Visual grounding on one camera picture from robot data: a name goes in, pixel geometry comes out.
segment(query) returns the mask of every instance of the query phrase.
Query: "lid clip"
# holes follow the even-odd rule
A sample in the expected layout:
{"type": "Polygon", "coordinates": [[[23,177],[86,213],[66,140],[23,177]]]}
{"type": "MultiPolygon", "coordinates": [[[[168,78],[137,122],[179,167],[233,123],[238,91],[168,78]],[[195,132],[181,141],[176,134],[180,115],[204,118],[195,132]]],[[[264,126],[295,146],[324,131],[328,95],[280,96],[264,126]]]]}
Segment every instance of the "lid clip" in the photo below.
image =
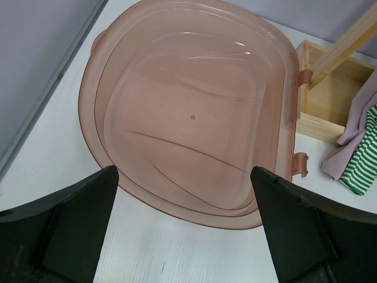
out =
{"type": "Polygon", "coordinates": [[[301,174],[301,177],[304,178],[308,174],[307,171],[307,160],[309,157],[304,152],[297,152],[293,155],[292,158],[292,176],[301,174]]]}
{"type": "Polygon", "coordinates": [[[312,84],[312,75],[313,71],[311,69],[300,71],[297,76],[297,86],[300,87],[303,84],[308,84],[308,86],[310,86],[312,84]]]}

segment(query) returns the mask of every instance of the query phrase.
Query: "wooden stick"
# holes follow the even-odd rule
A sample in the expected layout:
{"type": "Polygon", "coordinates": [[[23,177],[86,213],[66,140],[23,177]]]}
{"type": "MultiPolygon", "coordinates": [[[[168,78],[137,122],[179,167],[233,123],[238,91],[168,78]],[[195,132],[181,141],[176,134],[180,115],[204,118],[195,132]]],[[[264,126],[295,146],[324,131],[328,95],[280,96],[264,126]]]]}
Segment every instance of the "wooden stick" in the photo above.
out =
{"type": "Polygon", "coordinates": [[[322,81],[377,32],[377,3],[369,9],[313,66],[312,85],[322,81]]]}

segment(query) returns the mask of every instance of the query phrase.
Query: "gray wall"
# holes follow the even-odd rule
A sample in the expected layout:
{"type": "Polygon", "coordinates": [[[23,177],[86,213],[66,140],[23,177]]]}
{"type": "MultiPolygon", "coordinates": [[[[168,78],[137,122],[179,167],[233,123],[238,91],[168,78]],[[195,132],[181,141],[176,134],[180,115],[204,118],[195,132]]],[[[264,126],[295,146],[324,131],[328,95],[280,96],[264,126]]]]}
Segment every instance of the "gray wall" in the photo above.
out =
{"type": "Polygon", "coordinates": [[[0,0],[0,171],[102,2],[0,0]]]}
{"type": "MultiPolygon", "coordinates": [[[[323,40],[338,40],[376,0],[225,0],[323,40]]],[[[377,37],[360,52],[377,58],[377,37]]]]}
{"type": "MultiPolygon", "coordinates": [[[[375,2],[227,1],[330,42],[335,42],[375,2]]],[[[46,102],[62,62],[78,44],[102,2],[105,0],[0,0],[0,170],[46,102]]],[[[376,46],[377,39],[373,39],[361,52],[377,58],[376,46]]]]}

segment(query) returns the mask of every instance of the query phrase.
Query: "translucent pink lid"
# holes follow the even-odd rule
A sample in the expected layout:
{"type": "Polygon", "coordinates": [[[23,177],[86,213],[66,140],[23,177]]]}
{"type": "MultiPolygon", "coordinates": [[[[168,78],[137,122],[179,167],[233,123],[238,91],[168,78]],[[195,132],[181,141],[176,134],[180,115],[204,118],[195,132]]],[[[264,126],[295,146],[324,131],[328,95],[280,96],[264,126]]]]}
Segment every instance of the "translucent pink lid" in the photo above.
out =
{"type": "Polygon", "coordinates": [[[94,42],[82,132],[120,186],[175,217],[261,225],[250,172],[291,178],[297,54],[268,22],[217,0],[143,0],[94,42]]]}

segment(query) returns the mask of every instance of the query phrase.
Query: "lid hinge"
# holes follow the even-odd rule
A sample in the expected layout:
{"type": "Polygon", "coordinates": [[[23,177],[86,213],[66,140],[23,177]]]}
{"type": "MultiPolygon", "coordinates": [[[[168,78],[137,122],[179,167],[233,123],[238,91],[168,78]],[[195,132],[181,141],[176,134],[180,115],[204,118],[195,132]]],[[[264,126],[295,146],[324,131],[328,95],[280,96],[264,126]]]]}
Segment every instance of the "lid hinge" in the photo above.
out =
{"type": "Polygon", "coordinates": [[[297,152],[292,156],[292,176],[301,174],[304,178],[307,175],[307,160],[309,157],[304,152],[297,152]]]}

